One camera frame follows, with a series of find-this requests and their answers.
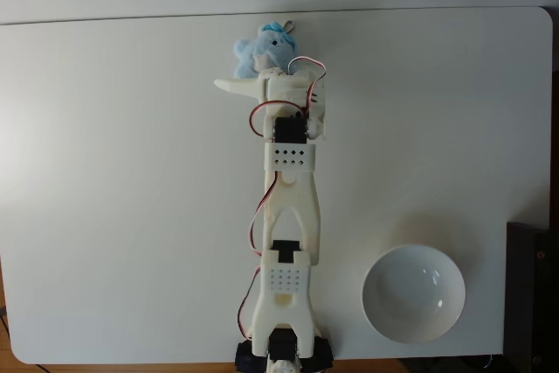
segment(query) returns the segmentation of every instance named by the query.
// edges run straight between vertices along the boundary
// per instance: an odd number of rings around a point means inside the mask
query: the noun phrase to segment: white table
[[[232,74],[236,38],[289,18],[328,67],[312,299],[335,356],[501,352],[506,222],[548,220],[551,21],[536,8],[0,27],[0,253],[18,358],[232,360],[263,145],[255,104],[212,81]],[[467,286],[458,324],[424,345],[383,338],[360,303],[376,257],[411,242],[448,253]]]

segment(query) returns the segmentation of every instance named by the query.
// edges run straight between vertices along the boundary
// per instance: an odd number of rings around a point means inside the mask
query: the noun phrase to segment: red wire
[[[241,322],[241,312],[243,311],[243,306],[246,303],[246,299],[248,299],[248,295],[251,293],[252,286],[254,285],[254,281],[256,280],[256,276],[259,275],[259,273],[260,273],[260,266],[257,266],[256,269],[254,270],[254,275],[252,276],[251,285],[248,287],[245,298],[243,299],[243,301],[241,301],[241,306],[238,307],[238,312],[237,312],[238,330],[241,331],[241,334],[246,340],[250,340],[250,338],[248,337],[248,335],[245,332],[245,329],[243,328],[243,323]]]
[[[288,100],[269,100],[267,102],[262,102],[261,104],[257,105],[252,111],[251,111],[251,115],[248,118],[248,123],[251,126],[251,130],[254,132],[255,135],[259,135],[260,137],[264,137],[264,135],[262,135],[261,133],[259,133],[258,131],[256,131],[256,128],[254,128],[254,125],[252,124],[252,118],[254,117],[254,115],[263,107],[267,107],[268,105],[273,105],[273,104],[284,104],[284,105],[291,105],[292,107],[296,107],[301,114],[304,114],[305,111],[303,110],[303,108],[299,107],[297,104],[293,103],[293,102],[289,102]]]
[[[315,79],[313,83],[311,83],[311,86],[308,87],[308,91],[307,91],[307,107],[305,108],[307,111],[307,115],[310,112],[311,109],[311,100],[312,100],[312,96],[313,96],[313,89],[314,89],[314,85],[316,84],[316,82],[318,82],[320,79],[322,79],[324,76],[326,76],[326,67],[324,66],[324,64],[322,64],[320,61],[315,60],[315,59],[311,59],[310,57],[307,56],[299,56],[296,57],[295,59],[291,60],[289,62],[289,65],[287,65],[287,72],[290,73],[290,68],[291,68],[291,64],[294,63],[295,61],[299,61],[299,60],[307,60],[310,61],[311,63],[315,63],[316,65],[322,67],[322,69],[324,70],[324,72],[322,72],[322,75],[318,77],[318,79]]]
[[[256,219],[256,216],[259,214],[259,211],[262,209],[262,207],[264,207],[266,201],[268,201],[268,198],[270,198],[270,196],[272,195],[273,187],[276,186],[277,182],[278,182],[278,171],[274,171],[272,185],[270,185],[270,188],[268,188],[268,191],[266,191],[265,195],[262,197],[262,200],[260,200],[260,203],[254,213],[254,217],[252,218],[251,228],[248,231],[249,245],[251,246],[252,251],[256,253],[259,257],[262,256],[262,252],[256,250],[256,247],[254,246],[254,237],[252,235],[252,230],[254,228],[254,220]]]

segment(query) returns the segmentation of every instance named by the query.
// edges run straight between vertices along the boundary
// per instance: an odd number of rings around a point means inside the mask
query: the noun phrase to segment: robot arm
[[[254,249],[251,237],[252,249],[261,255],[260,295],[247,335],[252,339],[239,344],[236,358],[244,373],[297,372],[300,367],[314,372],[332,366],[332,353],[314,324],[309,297],[311,266],[319,261],[320,210],[314,187],[315,145],[307,140],[323,133],[326,105],[318,79],[308,69],[290,75],[273,68],[257,79],[215,82],[225,91],[259,101],[251,127],[266,140],[262,252]],[[261,108],[266,116],[259,133],[252,116]],[[297,218],[300,235],[297,240],[276,240],[273,228],[288,209]]]

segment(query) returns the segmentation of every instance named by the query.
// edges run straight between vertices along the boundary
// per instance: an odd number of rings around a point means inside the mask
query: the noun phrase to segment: ceramic bowl
[[[395,342],[420,343],[452,328],[466,302],[456,264],[441,251],[404,245],[386,252],[369,270],[362,305],[370,324]]]

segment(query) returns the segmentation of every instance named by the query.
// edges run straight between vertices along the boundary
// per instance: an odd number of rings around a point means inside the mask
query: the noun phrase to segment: plush toy
[[[239,62],[235,78],[257,78],[265,69],[280,67],[287,73],[287,65],[295,58],[295,41],[277,22],[264,25],[253,41],[237,41],[234,52]]]

